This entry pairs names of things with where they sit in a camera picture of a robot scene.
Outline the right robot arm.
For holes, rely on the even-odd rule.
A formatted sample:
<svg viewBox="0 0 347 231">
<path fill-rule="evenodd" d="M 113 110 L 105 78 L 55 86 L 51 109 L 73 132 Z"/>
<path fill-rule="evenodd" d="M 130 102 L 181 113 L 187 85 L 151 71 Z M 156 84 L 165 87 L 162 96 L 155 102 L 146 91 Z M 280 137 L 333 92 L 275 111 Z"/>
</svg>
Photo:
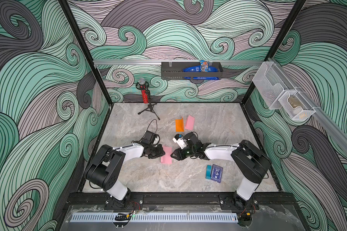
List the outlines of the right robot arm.
<svg viewBox="0 0 347 231">
<path fill-rule="evenodd" d="M 234 161 L 243 174 L 243 179 L 233 196 L 234 203 L 248 202 L 258 186 L 268 175 L 271 161 L 260 149 L 249 140 L 236 144 L 203 143 L 195 132 L 186 135 L 177 134 L 173 142 L 179 148 L 173 151 L 171 157 L 181 161 L 188 157 L 202 160 Z"/>
</svg>

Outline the pink paper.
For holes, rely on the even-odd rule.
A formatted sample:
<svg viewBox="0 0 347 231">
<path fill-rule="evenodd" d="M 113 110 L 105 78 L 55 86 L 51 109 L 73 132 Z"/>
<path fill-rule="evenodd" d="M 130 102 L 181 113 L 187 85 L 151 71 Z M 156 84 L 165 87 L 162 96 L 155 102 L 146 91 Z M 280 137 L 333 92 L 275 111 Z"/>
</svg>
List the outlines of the pink paper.
<svg viewBox="0 0 347 231">
<path fill-rule="evenodd" d="M 188 116 L 185 129 L 192 131 L 194 129 L 195 118 L 191 115 Z"/>
<path fill-rule="evenodd" d="M 172 148 L 168 146 L 164 146 L 163 150 L 165 152 L 165 155 L 161 157 L 161 163 L 170 165 L 172 163 L 172 158 L 171 158 Z"/>
</svg>

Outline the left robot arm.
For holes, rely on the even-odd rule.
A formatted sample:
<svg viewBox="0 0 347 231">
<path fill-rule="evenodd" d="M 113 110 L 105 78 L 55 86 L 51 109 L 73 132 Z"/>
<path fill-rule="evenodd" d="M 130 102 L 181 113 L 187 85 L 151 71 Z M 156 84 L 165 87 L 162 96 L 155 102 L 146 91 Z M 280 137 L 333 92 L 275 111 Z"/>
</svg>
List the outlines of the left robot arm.
<svg viewBox="0 0 347 231">
<path fill-rule="evenodd" d="M 84 177 L 112 198 L 128 201 L 130 191 L 118 180 L 123 164 L 141 157 L 155 159 L 164 156 L 165 151 L 159 142 L 158 134 L 146 131 L 140 140 L 126 146 L 103 145 L 87 165 Z"/>
</svg>

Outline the orange square paper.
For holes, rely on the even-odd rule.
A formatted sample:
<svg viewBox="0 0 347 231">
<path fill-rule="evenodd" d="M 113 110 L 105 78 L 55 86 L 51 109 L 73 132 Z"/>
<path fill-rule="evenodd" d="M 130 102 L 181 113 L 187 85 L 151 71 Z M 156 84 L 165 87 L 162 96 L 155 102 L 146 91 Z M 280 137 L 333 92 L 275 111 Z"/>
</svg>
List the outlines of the orange square paper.
<svg viewBox="0 0 347 231">
<path fill-rule="evenodd" d="M 176 119 L 175 120 L 175 130 L 176 132 L 184 132 L 184 119 Z"/>
</svg>

